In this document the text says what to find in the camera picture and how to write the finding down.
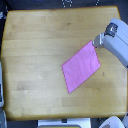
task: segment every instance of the pink cloth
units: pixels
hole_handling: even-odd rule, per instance
[[[100,62],[95,48],[92,46],[92,41],[90,41],[62,65],[68,92],[71,93],[74,91],[99,67]]]

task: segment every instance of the wood grain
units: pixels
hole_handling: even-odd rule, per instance
[[[123,116],[127,71],[106,49],[100,69],[68,94],[61,65],[104,32],[116,7],[10,11],[1,62],[9,120]]]

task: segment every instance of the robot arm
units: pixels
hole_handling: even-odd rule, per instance
[[[93,41],[93,46],[106,48],[113,53],[128,70],[128,25],[119,19],[112,19],[104,33]]]

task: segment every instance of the gray floor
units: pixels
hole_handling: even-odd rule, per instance
[[[63,4],[61,0],[43,0],[44,3],[42,6],[34,6],[34,4],[29,2],[24,2],[24,0],[12,0],[9,1],[8,5],[10,9],[46,9],[46,8],[63,8]],[[72,8],[78,7],[89,7],[95,6],[97,0],[72,0]],[[119,8],[119,12],[121,15],[121,19],[128,24],[128,0],[100,0],[98,6],[108,6],[108,5],[116,5]],[[8,121],[8,128],[36,128],[37,121]],[[98,128],[100,125],[98,118],[91,119],[92,128]]]

